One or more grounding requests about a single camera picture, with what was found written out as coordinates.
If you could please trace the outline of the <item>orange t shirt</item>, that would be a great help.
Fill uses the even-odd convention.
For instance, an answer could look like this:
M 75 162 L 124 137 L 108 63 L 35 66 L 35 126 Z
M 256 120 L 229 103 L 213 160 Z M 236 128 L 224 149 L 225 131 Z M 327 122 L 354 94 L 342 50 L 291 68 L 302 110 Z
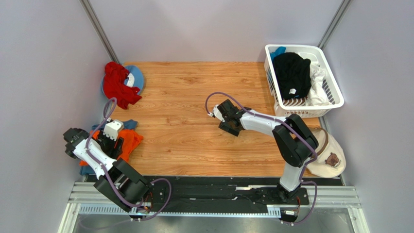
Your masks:
M 117 140 L 113 140 L 101 133 L 101 130 L 97 130 L 92 134 L 92 140 L 95 140 L 110 158 L 122 158 L 129 163 L 131 153 L 142 142 L 143 136 L 134 130 L 123 129 L 119 132 Z

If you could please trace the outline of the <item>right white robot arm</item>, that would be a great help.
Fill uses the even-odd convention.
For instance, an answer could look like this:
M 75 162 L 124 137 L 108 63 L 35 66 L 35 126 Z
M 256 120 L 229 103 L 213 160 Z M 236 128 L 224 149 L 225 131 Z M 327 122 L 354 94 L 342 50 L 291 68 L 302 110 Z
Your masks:
M 211 116 L 220 120 L 220 129 L 234 136 L 238 136 L 242 130 L 250 130 L 274 137 L 285 161 L 276 196 L 283 202 L 296 196 L 305 165 L 319 146 L 316 137 L 299 115 L 266 115 L 250 108 L 239 109 L 230 100 L 225 100 L 214 106 Z

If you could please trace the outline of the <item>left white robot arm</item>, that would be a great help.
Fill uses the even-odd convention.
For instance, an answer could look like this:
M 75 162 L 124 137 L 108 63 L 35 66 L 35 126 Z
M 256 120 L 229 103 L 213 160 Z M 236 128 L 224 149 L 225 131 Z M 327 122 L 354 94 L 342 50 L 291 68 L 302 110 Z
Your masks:
M 123 139 L 116 140 L 98 133 L 88 140 L 89 133 L 83 129 L 70 128 L 64 134 L 65 153 L 79 158 L 94 170 L 97 181 L 94 187 L 126 212 L 139 207 L 138 202 L 150 191 L 150 182 L 131 167 L 121 154 Z

